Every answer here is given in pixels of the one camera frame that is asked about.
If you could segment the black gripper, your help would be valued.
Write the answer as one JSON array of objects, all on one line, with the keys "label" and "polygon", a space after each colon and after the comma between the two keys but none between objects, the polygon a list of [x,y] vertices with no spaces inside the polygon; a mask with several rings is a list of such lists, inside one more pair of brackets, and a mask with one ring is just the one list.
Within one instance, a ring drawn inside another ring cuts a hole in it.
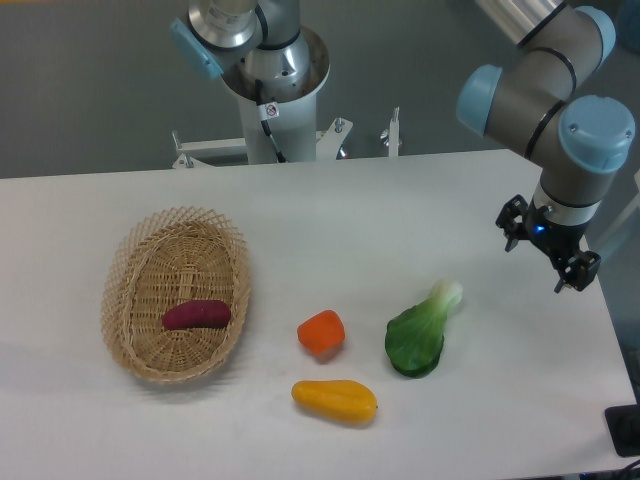
[{"label": "black gripper", "polygon": [[542,207],[516,195],[503,205],[495,225],[503,231],[506,252],[512,251],[521,240],[528,240],[549,258],[553,267],[559,267],[555,293],[565,288],[582,292],[595,279],[601,264],[600,255],[579,250],[587,222],[557,223],[551,220],[551,215],[542,213]]}]

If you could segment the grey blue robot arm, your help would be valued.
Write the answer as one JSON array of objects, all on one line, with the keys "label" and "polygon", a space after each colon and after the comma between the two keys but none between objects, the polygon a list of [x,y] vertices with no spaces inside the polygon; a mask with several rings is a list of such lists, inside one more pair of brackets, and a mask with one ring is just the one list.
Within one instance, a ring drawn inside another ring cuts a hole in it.
[{"label": "grey blue robot arm", "polygon": [[[635,121],[620,102],[576,97],[606,60],[615,27],[602,11],[562,1],[484,1],[481,8],[522,51],[511,70],[476,69],[456,104],[458,120],[539,166],[530,200],[515,197],[496,224],[509,247],[531,242],[560,288],[583,290],[600,256],[581,239],[625,163]],[[324,42],[296,1],[193,1],[170,27],[183,58],[236,97],[251,163],[332,160],[337,130],[316,133],[316,96],[329,73]]]}]

